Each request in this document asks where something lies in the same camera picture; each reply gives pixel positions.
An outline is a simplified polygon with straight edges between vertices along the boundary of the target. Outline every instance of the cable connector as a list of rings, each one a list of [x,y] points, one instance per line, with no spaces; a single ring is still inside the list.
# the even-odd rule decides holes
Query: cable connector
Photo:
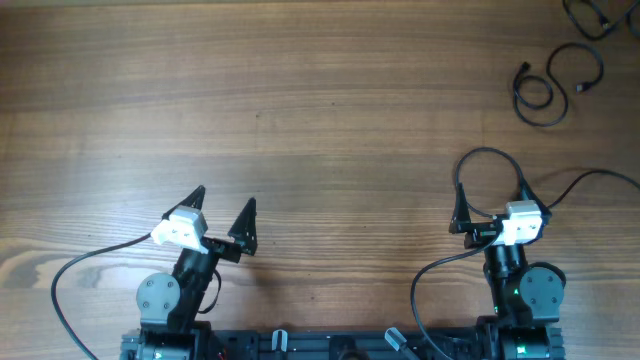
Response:
[[[407,347],[407,339],[396,328],[389,328],[384,333],[384,339],[391,347],[400,352],[408,360],[420,360],[420,358]]]
[[[592,84],[590,82],[583,82],[580,83],[578,85],[576,85],[576,92],[579,93],[583,93],[589,89],[591,89]]]
[[[531,69],[531,64],[529,64],[528,62],[523,62],[522,65],[520,65],[520,72],[523,73],[525,71],[529,71],[529,69]]]
[[[169,241],[180,247],[207,254],[209,249],[202,246],[200,239],[208,229],[199,209],[180,205],[171,212],[169,220],[162,220],[153,229],[151,238],[159,245]]]
[[[600,26],[602,26],[604,30],[609,30],[609,28],[611,27],[611,23],[609,22],[609,19],[607,19],[606,16],[600,15],[598,20],[600,21]]]

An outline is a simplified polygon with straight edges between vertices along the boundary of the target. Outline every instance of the black cable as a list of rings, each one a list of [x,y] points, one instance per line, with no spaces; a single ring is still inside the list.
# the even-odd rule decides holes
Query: black cable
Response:
[[[76,345],[78,345],[78,347],[90,359],[97,360],[98,358],[82,343],[82,341],[80,341],[80,338],[73,331],[73,329],[69,325],[69,322],[67,322],[67,319],[64,317],[64,314],[62,313],[62,310],[60,309],[60,305],[58,304],[58,296],[57,296],[57,293],[56,293],[56,287],[58,286],[58,280],[60,280],[60,276],[62,276],[62,274],[67,269],[69,269],[71,266],[79,263],[80,261],[82,261],[84,259],[90,258],[90,257],[95,256],[95,255],[104,254],[104,253],[109,252],[109,251],[120,250],[122,248],[126,248],[128,246],[132,246],[132,245],[141,243],[141,242],[145,241],[146,239],[148,239],[150,236],[151,236],[151,234],[146,234],[146,235],[144,235],[142,237],[139,237],[139,238],[137,238],[135,240],[126,242],[124,244],[110,246],[110,247],[107,247],[107,248],[104,248],[104,249],[91,251],[91,252],[88,252],[88,253],[86,253],[84,255],[78,256],[77,258],[75,258],[75,259],[69,261],[68,263],[66,263],[60,270],[58,270],[56,275],[53,277],[53,281],[51,282],[51,302],[53,303],[53,308],[55,309],[56,314],[58,315],[58,319],[60,319],[60,322],[62,323],[62,326],[64,326],[65,330],[67,330],[67,332],[69,333],[69,336],[71,336],[71,339],[76,343]]]
[[[598,22],[602,27],[602,32],[600,34],[597,34],[597,35],[589,34],[582,27],[582,25],[580,25],[578,20],[575,18],[575,16],[573,15],[573,12],[571,11],[571,4],[577,1],[587,5],[589,8],[591,8],[591,10],[593,10],[593,12],[596,13],[596,15],[598,16]],[[637,0],[633,4],[631,4],[631,6],[627,9],[627,11],[625,11],[624,14],[622,14],[622,16],[620,16],[618,20],[611,23],[607,18],[607,16],[604,14],[604,12],[600,9],[600,7],[596,5],[596,3],[592,0],[562,0],[562,7],[564,7],[564,11],[567,13],[567,16],[569,16],[569,20],[573,22],[573,24],[576,26],[576,29],[578,29],[578,31],[582,34],[582,36],[584,36],[585,38],[591,41],[602,40],[605,37],[609,36],[612,32],[614,32],[618,28],[618,26],[625,19],[626,19],[627,26],[629,27],[629,31],[631,31],[631,34],[635,37],[640,38],[640,33],[631,23],[631,14],[638,7],[638,5],[640,5],[640,0]]]
[[[479,147],[479,148],[475,148],[471,151],[469,151],[468,153],[464,154],[460,160],[458,161],[458,164],[456,165],[456,170],[455,170],[455,175],[454,175],[454,186],[457,189],[458,185],[460,184],[460,170],[462,169],[462,165],[464,165],[464,163],[467,161],[467,159],[476,153],[479,152],[490,152],[490,153],[494,153],[497,155],[500,155],[502,157],[504,157],[505,159],[509,160],[509,163],[511,163],[511,166],[513,166],[513,169],[516,172],[516,175],[518,177],[518,183],[520,183],[520,181],[522,179],[524,179],[524,174],[522,173],[522,168],[520,168],[520,165],[518,164],[518,162],[509,154],[505,153],[504,151],[498,150],[496,148],[492,148],[492,147]],[[629,184],[633,185],[636,189],[640,190],[640,184],[633,180],[632,178],[620,174],[619,172],[615,172],[612,170],[606,170],[606,169],[593,169],[593,170],[589,170],[583,174],[581,174],[580,176],[578,176],[575,180],[573,180],[573,182],[567,187],[567,189],[553,202],[551,203],[551,205],[547,206],[549,209],[556,207],[562,200],[564,200],[564,198],[569,194],[569,192],[571,192],[571,190],[573,190],[573,188],[580,182],[580,180],[584,179],[585,177],[589,176],[589,175],[593,175],[593,174],[603,174],[603,175],[611,175],[613,177],[616,177],[618,179],[622,179],[626,182],[628,182]],[[480,211],[478,209],[476,209],[475,207],[473,207],[473,205],[471,205],[469,203],[469,201],[467,201],[467,206],[469,207],[469,209],[471,209],[471,211],[473,211],[474,213],[480,215],[480,216],[484,216],[484,217],[488,217],[488,218],[492,218],[493,215],[486,213],[484,211]]]
[[[520,168],[520,165],[518,164],[518,162],[509,154],[507,154],[504,151],[498,150],[496,148],[492,148],[492,147],[479,147],[476,149],[473,149],[471,151],[469,151],[468,153],[464,154],[464,156],[462,156],[462,158],[460,158],[460,160],[458,161],[458,165],[456,165],[456,171],[455,171],[455,175],[454,175],[454,186],[457,189],[458,185],[460,184],[460,170],[462,169],[462,165],[465,163],[465,161],[467,161],[467,159],[476,153],[479,152],[490,152],[490,153],[494,153],[494,154],[498,154],[500,156],[502,156],[503,158],[509,160],[509,162],[511,163],[511,166],[513,166],[513,169],[516,171],[516,175],[518,176],[518,184],[520,183],[520,180],[522,180],[524,178],[524,175],[522,174],[522,169]],[[471,209],[471,211],[473,211],[474,213],[480,215],[480,216],[484,216],[484,217],[488,217],[488,218],[492,218],[493,215],[486,213],[484,211],[480,211],[478,209],[476,209],[475,207],[473,207],[473,205],[471,205],[469,203],[469,201],[467,201],[467,206],[469,206],[469,209]]]
[[[585,81],[576,86],[577,93],[582,93],[589,90],[591,87],[599,83],[600,80],[602,80],[602,77],[604,76],[604,61],[602,60],[602,56],[600,55],[600,53],[598,53],[596,49],[592,48],[589,45],[581,44],[581,43],[567,43],[567,44],[560,45],[558,48],[553,50],[553,52],[549,56],[549,59],[547,60],[547,76],[560,90],[560,94],[562,95],[562,100],[564,101],[564,106],[562,109],[562,113],[555,120],[549,121],[546,123],[539,123],[539,122],[535,122],[527,119],[522,114],[522,112],[520,112],[520,107],[518,104],[522,103],[522,105],[532,110],[542,110],[548,107],[549,105],[551,105],[551,102],[553,101],[553,88],[551,87],[551,84],[547,80],[543,79],[540,76],[524,75],[531,68],[531,64],[529,64],[528,62],[524,62],[520,66],[520,70],[518,71],[515,78],[513,79],[513,109],[516,112],[516,115],[518,115],[518,117],[520,118],[520,120],[524,121],[525,123],[531,126],[549,127],[549,126],[556,125],[557,123],[562,121],[562,119],[564,119],[564,117],[567,115],[567,111],[569,110],[569,100],[567,98],[567,92],[564,90],[562,85],[560,85],[560,83],[555,78],[555,76],[553,76],[553,74],[551,73],[551,64],[555,56],[558,55],[558,53],[560,53],[562,50],[569,49],[569,48],[578,48],[578,49],[586,50],[594,57],[594,59],[596,59],[596,62],[598,63],[598,68],[599,68],[598,76],[594,80]],[[528,81],[540,82],[547,88],[548,97],[545,102],[541,104],[533,104],[526,101],[522,97],[522,95],[520,94],[520,87],[522,86],[522,84]]]
[[[640,190],[640,184],[638,184],[637,181],[633,180],[632,178],[630,178],[630,177],[628,177],[626,175],[622,175],[622,174],[620,174],[618,172],[611,171],[611,170],[603,170],[603,169],[589,170],[589,171],[585,172],[584,174],[578,176],[575,180],[573,180],[573,182],[571,183],[571,185],[569,185],[567,190],[565,190],[556,199],[556,201],[551,203],[551,205],[549,205],[548,208],[551,209],[551,208],[555,207],[556,205],[558,205],[565,198],[565,196],[567,196],[567,194],[569,194],[569,192],[573,189],[573,187],[576,186],[576,184],[578,184],[580,182],[580,180],[584,179],[585,177],[587,177],[589,175],[593,175],[593,174],[603,174],[603,175],[611,175],[611,176],[617,177],[619,179],[622,179],[622,180],[630,183],[631,185],[635,186],[636,189]]]
[[[416,305],[416,285],[418,285],[418,280],[420,280],[420,277],[422,277],[422,275],[424,275],[424,273],[426,273],[427,271],[433,269],[434,267],[436,267],[438,265],[446,264],[446,263],[451,262],[451,261],[464,259],[464,258],[467,258],[469,256],[473,256],[473,255],[476,255],[478,253],[481,253],[481,252],[485,251],[486,249],[489,248],[489,246],[493,245],[493,243],[496,241],[496,239],[497,239],[497,237],[494,238],[493,240],[491,240],[491,242],[487,243],[486,245],[484,245],[482,247],[479,247],[477,249],[468,251],[466,253],[450,256],[448,258],[444,258],[444,259],[440,259],[438,261],[435,261],[435,262],[425,266],[424,268],[422,268],[422,270],[420,270],[418,272],[418,274],[416,274],[416,277],[413,278],[413,282],[411,283],[411,294],[410,294],[411,311],[413,311],[413,317],[416,319],[416,323],[418,324],[418,327],[420,328],[420,332],[422,332],[422,335],[424,336],[424,340],[426,340],[429,343],[429,345],[435,351],[437,351],[440,355],[442,355],[445,359],[453,360],[452,357],[450,357],[449,355],[445,354],[444,351],[442,351],[442,349],[440,349],[440,347],[435,344],[433,339],[431,339],[431,337],[427,333],[427,329],[425,328],[424,324],[422,324],[422,320],[420,320],[420,314],[418,314],[418,306]]]
[[[214,306],[216,306],[216,303],[218,302],[218,296],[220,295],[220,290],[222,289],[222,278],[220,277],[220,273],[217,269],[213,269],[213,274],[216,276],[216,279],[218,279],[218,292],[216,293],[216,297],[211,302],[211,305],[207,306],[202,311],[198,310],[198,314],[208,313],[209,311],[211,311],[211,309],[213,309]]]

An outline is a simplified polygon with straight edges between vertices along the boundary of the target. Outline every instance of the wooden table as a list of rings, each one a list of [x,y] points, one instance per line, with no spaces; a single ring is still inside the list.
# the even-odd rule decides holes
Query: wooden table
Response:
[[[582,168],[640,178],[640,51],[625,28],[594,44],[606,71],[588,93],[571,89],[594,76],[593,60],[557,58],[570,93],[561,124],[516,118],[520,64],[542,75],[569,41],[583,39],[551,0],[0,11],[0,358],[83,358],[53,312],[53,275],[149,231],[199,184],[211,235],[224,236],[249,197],[258,204],[258,252],[220,264],[219,305],[201,317],[214,328],[416,329],[413,276],[463,251],[447,229],[466,151],[510,153],[545,202]],[[535,118],[557,114],[559,100]],[[490,155],[463,181],[491,211],[515,188]],[[638,357],[639,217],[636,190],[595,176],[527,249],[567,273],[571,359]],[[178,253],[149,241],[64,275],[62,308],[100,358],[117,358],[138,326],[140,281]],[[492,313],[482,263],[423,278],[429,326]]]

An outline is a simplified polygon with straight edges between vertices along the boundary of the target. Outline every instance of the coiled cable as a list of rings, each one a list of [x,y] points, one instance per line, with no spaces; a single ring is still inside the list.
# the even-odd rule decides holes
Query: coiled cable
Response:
[[[531,126],[549,127],[549,126],[558,124],[560,121],[562,121],[565,118],[565,116],[567,115],[567,111],[569,110],[569,100],[567,98],[567,92],[564,90],[562,85],[560,85],[560,83],[555,78],[555,76],[553,76],[553,74],[551,73],[551,64],[553,63],[553,59],[556,57],[556,55],[558,55],[561,51],[570,49],[570,48],[583,49],[589,52],[589,54],[591,54],[593,58],[596,60],[596,62],[598,63],[598,69],[599,69],[598,76],[594,80],[585,81],[578,84],[576,86],[576,92],[578,93],[585,92],[590,88],[592,88],[593,86],[595,86],[596,84],[598,84],[600,80],[602,80],[602,77],[604,76],[604,61],[602,60],[602,56],[600,55],[600,53],[595,48],[586,44],[581,44],[581,43],[567,43],[567,44],[560,45],[558,48],[553,50],[553,52],[549,56],[549,59],[547,59],[547,76],[558,87],[558,89],[560,89],[560,94],[562,95],[564,106],[562,109],[562,113],[555,120],[552,120],[546,123],[539,123],[536,121],[532,121],[528,119],[526,116],[524,116],[520,111],[519,104],[522,104],[532,110],[542,110],[548,107],[549,105],[551,105],[551,102],[553,101],[553,97],[554,97],[553,88],[551,87],[551,84],[547,80],[545,80],[540,76],[525,75],[525,73],[529,71],[529,69],[531,68],[531,65],[528,62],[524,62],[520,66],[520,70],[518,71],[515,78],[513,79],[513,109],[516,112],[516,115],[518,115],[518,117],[520,118],[520,120],[524,121],[525,123]],[[534,104],[524,99],[524,97],[520,94],[520,87],[522,86],[522,84],[529,81],[536,81],[536,82],[542,83],[547,88],[548,96],[546,101],[540,104]]]
[[[589,8],[591,8],[591,10],[593,10],[593,12],[596,13],[596,15],[598,16],[598,22],[602,27],[602,32],[600,34],[589,34],[582,27],[582,25],[580,25],[573,12],[571,11],[571,5],[575,2],[580,2],[587,5]],[[591,41],[598,41],[606,38],[612,32],[614,32],[623,21],[627,23],[627,27],[629,28],[631,34],[637,38],[640,38],[640,31],[635,28],[631,20],[631,14],[633,14],[633,11],[638,7],[638,5],[640,5],[640,0],[637,0],[633,4],[631,4],[631,6],[624,12],[624,14],[622,14],[622,16],[618,20],[612,23],[604,14],[602,9],[600,9],[600,7],[595,2],[593,2],[593,0],[562,0],[562,6],[564,7],[564,11],[567,13],[567,16],[569,16],[569,20],[573,22],[573,24],[576,26],[576,29],[578,29],[582,36]]]

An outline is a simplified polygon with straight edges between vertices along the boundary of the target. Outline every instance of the wood grain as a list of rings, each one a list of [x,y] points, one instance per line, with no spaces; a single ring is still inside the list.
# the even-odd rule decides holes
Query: wood grain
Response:
[[[0,358],[82,358],[50,304],[55,272],[149,231],[199,184],[212,235],[258,203],[258,252],[221,264],[219,307],[202,316],[216,329],[415,329],[413,276],[462,251],[447,227],[466,151],[509,152],[547,202],[581,168],[640,178],[640,51],[624,29],[595,44],[604,80],[570,95],[565,121],[515,117],[520,64],[542,74],[569,41],[551,0],[0,10]],[[576,51],[554,72],[570,89],[595,69]],[[463,181],[491,211],[515,184],[489,155]],[[568,275],[571,359],[640,352],[639,216],[631,186],[586,179],[527,250]],[[143,243],[65,274],[63,310],[100,358],[117,358],[139,282],[178,252]],[[422,280],[430,326],[491,313],[482,261]]]

